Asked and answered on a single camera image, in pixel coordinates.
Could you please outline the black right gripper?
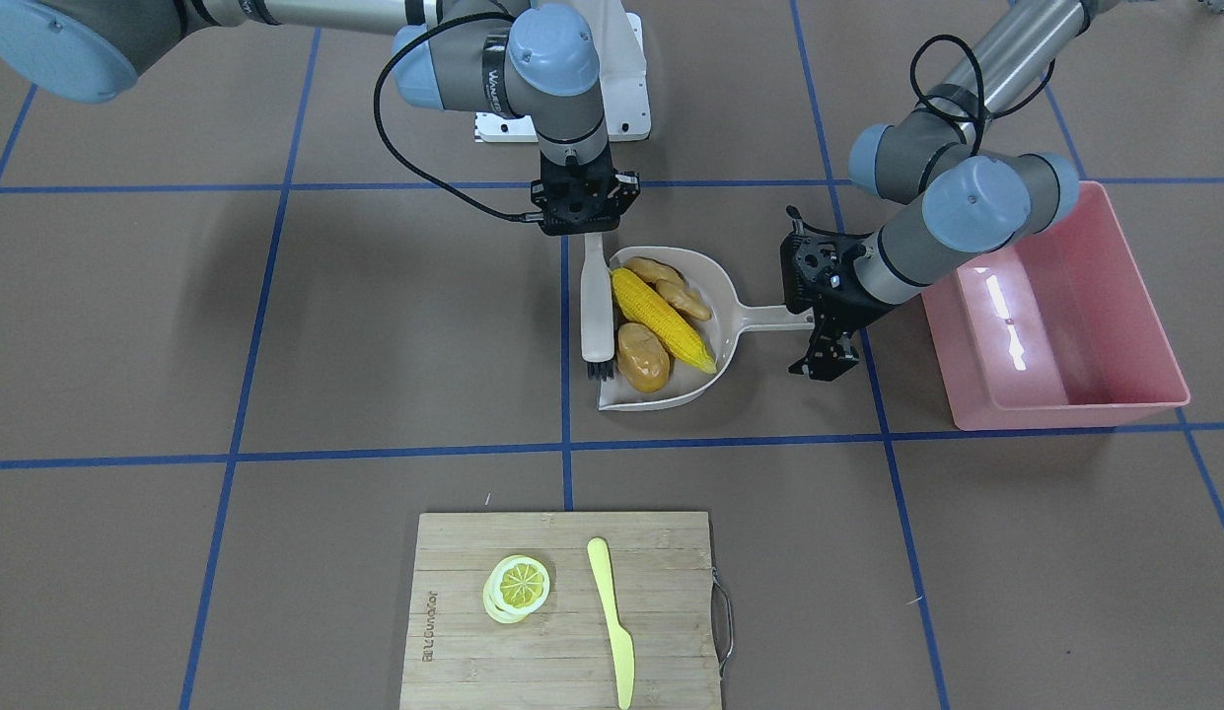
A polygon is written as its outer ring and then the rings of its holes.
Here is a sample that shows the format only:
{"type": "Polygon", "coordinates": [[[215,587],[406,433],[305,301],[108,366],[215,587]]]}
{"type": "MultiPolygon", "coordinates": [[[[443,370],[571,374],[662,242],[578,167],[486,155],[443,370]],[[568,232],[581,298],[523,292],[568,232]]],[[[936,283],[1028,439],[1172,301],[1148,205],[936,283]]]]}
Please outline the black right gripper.
{"type": "Polygon", "coordinates": [[[537,224],[550,237],[614,231],[639,193],[639,174],[617,170],[611,154],[586,165],[557,165],[543,155],[530,187],[537,224]]]}

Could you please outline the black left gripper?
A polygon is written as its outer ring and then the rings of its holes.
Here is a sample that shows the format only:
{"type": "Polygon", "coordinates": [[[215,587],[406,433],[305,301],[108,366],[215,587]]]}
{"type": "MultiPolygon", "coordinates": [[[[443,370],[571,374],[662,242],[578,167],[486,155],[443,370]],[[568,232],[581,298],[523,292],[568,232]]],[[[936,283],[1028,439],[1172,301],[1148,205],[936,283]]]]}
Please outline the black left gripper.
{"type": "Polygon", "coordinates": [[[791,231],[781,244],[785,306],[792,315],[815,312],[805,354],[788,365],[792,376],[834,382],[860,364],[852,332],[889,315],[886,304],[860,286],[858,264],[873,255],[876,235],[829,231],[807,224],[796,206],[787,206],[791,231]]]}

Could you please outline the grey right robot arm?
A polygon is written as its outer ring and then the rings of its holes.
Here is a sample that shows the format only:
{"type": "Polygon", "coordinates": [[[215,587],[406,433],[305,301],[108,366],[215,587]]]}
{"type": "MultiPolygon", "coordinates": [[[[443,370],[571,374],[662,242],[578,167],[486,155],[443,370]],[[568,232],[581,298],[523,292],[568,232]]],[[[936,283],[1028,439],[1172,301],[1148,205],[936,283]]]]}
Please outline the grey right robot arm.
{"type": "Polygon", "coordinates": [[[211,36],[332,31],[390,40],[371,116],[392,159],[499,222],[553,237],[614,230],[640,179],[614,164],[603,54],[579,9],[553,1],[0,1],[0,62],[62,100],[118,99],[184,44],[211,36]],[[409,106],[531,122],[529,211],[498,211],[408,159],[386,89],[409,106]]]}

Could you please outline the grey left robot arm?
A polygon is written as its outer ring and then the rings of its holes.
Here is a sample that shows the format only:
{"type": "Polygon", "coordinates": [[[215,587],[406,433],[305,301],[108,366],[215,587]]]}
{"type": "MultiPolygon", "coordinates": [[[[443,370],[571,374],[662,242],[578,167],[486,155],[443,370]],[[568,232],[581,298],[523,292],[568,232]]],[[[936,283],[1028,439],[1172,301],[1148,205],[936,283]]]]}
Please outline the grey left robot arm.
{"type": "Polygon", "coordinates": [[[1058,54],[1091,29],[1111,1],[1017,1],[968,44],[950,44],[962,62],[939,84],[909,89],[916,105],[900,124],[871,125],[847,159],[849,181],[900,206],[867,234],[824,230],[787,208],[791,229],[778,248],[785,305],[812,315],[805,354],[789,373],[831,382],[859,364],[852,337],[927,291],[979,255],[1007,248],[1070,215],[1080,171],[1053,153],[1004,155],[982,148],[999,118],[1031,103],[1048,84],[1058,54]]]}

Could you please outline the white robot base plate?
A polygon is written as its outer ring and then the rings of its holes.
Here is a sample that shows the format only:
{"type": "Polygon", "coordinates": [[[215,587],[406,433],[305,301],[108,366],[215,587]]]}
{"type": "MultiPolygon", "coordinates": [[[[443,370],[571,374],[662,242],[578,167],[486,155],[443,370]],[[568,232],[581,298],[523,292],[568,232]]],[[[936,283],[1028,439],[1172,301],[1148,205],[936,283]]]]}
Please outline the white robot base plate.
{"type": "Polygon", "coordinates": [[[621,1],[536,1],[472,40],[475,133],[595,155],[647,140],[652,113],[640,18],[621,1]]]}

